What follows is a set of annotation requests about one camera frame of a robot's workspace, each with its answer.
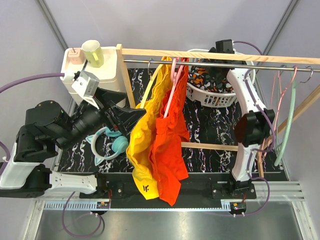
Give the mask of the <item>thin pink hanger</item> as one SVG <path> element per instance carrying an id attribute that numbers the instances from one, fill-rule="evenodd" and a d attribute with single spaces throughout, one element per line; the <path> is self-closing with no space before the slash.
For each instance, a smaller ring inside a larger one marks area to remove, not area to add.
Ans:
<path id="1" fill-rule="evenodd" d="M 291 84 L 294 82 L 296 74 L 297 74 L 297 65 L 293 66 L 293 72 L 290 72 L 291 74 L 291 80 L 289 82 L 289 84 L 285 87 L 282 88 L 282 78 L 281 75 L 283 74 L 282 70 L 279 70 L 275 75 L 274 75 L 274 79 L 273 79 L 273 84 L 272 84 L 272 92 L 271 92 L 271 99 L 270 99 L 270 106 L 273 104 L 273 99 L 274 99 L 274 95 L 275 95 L 275 86 L 276 86 L 276 81 L 278 83 L 278 88 L 277 88 L 277 105 L 276 105 L 276 112 L 275 112 L 275 119 L 273 122 L 273 131 L 274 131 L 274 136 L 272 137 L 272 140 L 268 140 L 268 141 L 264 141 L 264 143 L 268 144 L 268 146 L 271 146 L 272 141 L 274 140 L 274 144 L 273 147 L 274 149 L 277 146 L 277 136 L 278 136 L 278 118 L 279 118 L 279 113 L 280 113 L 280 109 L 281 109 L 281 105 L 282 105 L 282 100 L 284 95 L 286 94 L 286 91 L 288 90 L 288 88 L 291 86 Z"/>

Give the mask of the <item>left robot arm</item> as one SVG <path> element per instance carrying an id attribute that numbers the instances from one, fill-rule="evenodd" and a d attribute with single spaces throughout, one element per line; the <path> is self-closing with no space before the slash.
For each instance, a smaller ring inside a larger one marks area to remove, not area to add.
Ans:
<path id="1" fill-rule="evenodd" d="M 92 103 L 83 100 L 72 115 L 53 100 L 28 109 L 11 158 L 2 164 L 1 197 L 28 199 L 54 192 L 79 192 L 82 199 L 106 197 L 109 188 L 103 174 L 63 174 L 45 167 L 44 161 L 57 156 L 58 149 L 70 149 L 101 125 L 128 139 L 146 110 L 119 107 L 125 98 L 125 93 L 98 88 Z"/>

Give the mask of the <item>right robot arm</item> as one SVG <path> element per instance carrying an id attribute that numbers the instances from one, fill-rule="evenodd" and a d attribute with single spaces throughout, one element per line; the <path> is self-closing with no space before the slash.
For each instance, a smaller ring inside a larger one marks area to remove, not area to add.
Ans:
<path id="1" fill-rule="evenodd" d="M 251 170 L 255 154 L 272 132 L 275 112 L 267 109 L 259 98 L 249 77 L 251 69 L 244 61 L 209 59 L 209 63 L 215 64 L 208 68 L 210 77 L 217 84 L 226 80 L 232 86 L 242 113 L 234 127 L 238 143 L 235 164 L 222 189 L 223 193 L 232 198 L 241 198 L 250 193 L 253 187 Z"/>

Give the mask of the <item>mint green hanger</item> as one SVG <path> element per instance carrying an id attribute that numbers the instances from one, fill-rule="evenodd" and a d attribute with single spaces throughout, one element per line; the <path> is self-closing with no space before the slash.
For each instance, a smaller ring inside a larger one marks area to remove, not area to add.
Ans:
<path id="1" fill-rule="evenodd" d="M 280 133 L 282 130 L 284 130 L 283 140 L 282 143 L 279 145 L 277 154 L 276 154 L 276 160 L 274 161 L 274 166 L 278 166 L 283 159 L 283 155 L 286 150 L 286 146 L 289 140 L 289 135 L 291 131 L 292 123 L 302 115 L 320 96 L 320 89 L 317 87 L 296 109 L 295 109 L 295 102 L 296 102 L 296 88 L 298 84 L 296 83 L 296 75 L 297 75 L 298 67 L 293 67 L 293 74 L 291 75 L 291 81 L 290 84 L 283 90 L 279 102 L 278 102 L 278 109 L 276 113 L 276 118 L 279 115 L 280 106 L 282 103 L 282 99 L 284 97 L 284 94 L 289 86 L 291 86 L 291 98 L 290 98 L 290 105 L 289 105 L 289 112 L 287 119 L 276 128 L 277 132 Z"/>

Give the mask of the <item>black orange patterned shorts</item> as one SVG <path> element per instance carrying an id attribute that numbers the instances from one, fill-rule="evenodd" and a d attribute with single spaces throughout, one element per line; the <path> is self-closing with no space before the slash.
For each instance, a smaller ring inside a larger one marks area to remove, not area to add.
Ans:
<path id="1" fill-rule="evenodd" d="M 211 93 L 233 93 L 234 88 L 227 80 L 229 68 L 213 66 L 191 66 L 188 82 L 203 91 Z"/>

